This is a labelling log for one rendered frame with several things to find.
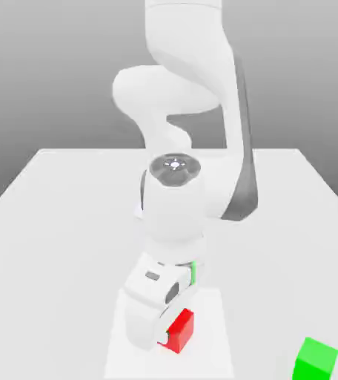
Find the small red cube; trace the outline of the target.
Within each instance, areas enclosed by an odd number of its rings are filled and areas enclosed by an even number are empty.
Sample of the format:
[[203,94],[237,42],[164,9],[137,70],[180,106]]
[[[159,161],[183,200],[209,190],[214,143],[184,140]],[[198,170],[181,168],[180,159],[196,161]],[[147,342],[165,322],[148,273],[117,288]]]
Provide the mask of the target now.
[[168,341],[159,343],[163,347],[180,354],[193,335],[194,313],[184,308],[167,330]]

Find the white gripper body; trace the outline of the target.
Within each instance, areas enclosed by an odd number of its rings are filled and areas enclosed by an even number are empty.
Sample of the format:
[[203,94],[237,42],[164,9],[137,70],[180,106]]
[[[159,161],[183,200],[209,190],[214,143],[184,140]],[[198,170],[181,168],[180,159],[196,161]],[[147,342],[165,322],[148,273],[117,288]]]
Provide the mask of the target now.
[[154,306],[126,295],[125,327],[129,342],[142,350],[151,350],[158,344],[159,332],[168,330],[189,301],[190,294],[183,293],[167,305]]

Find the small green cube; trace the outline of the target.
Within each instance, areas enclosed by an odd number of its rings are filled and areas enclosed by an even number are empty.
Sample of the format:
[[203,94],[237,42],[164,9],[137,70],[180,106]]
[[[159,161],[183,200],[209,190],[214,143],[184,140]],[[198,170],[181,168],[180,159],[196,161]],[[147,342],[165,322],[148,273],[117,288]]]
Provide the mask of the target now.
[[306,337],[296,357],[291,380],[331,380],[338,350]]

